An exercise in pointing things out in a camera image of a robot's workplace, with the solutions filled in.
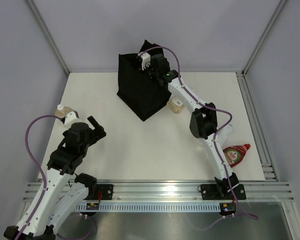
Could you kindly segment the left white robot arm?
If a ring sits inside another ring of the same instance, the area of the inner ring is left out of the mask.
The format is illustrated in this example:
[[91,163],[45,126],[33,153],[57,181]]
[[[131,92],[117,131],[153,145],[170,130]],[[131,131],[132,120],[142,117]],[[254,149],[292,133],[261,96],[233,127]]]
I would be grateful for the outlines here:
[[70,190],[60,197],[66,183],[83,162],[88,148],[106,136],[104,128],[93,116],[88,123],[75,122],[63,132],[63,139],[50,155],[43,182],[28,210],[16,225],[8,226],[7,240],[54,240],[60,227],[75,207],[85,199],[99,199],[97,179],[81,173]]

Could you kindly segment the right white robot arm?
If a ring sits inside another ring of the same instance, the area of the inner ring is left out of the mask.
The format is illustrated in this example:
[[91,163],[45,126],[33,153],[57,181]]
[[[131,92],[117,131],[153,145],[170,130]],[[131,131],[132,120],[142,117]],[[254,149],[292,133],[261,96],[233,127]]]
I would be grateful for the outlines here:
[[214,179],[216,184],[214,194],[222,199],[232,199],[232,194],[240,182],[232,171],[222,151],[219,141],[217,109],[211,103],[202,103],[187,85],[182,82],[180,74],[171,70],[168,60],[162,54],[150,58],[149,63],[144,63],[151,72],[151,76],[161,87],[165,87],[172,95],[177,97],[191,113],[189,129],[196,139],[200,139],[206,148],[209,160],[212,161]]

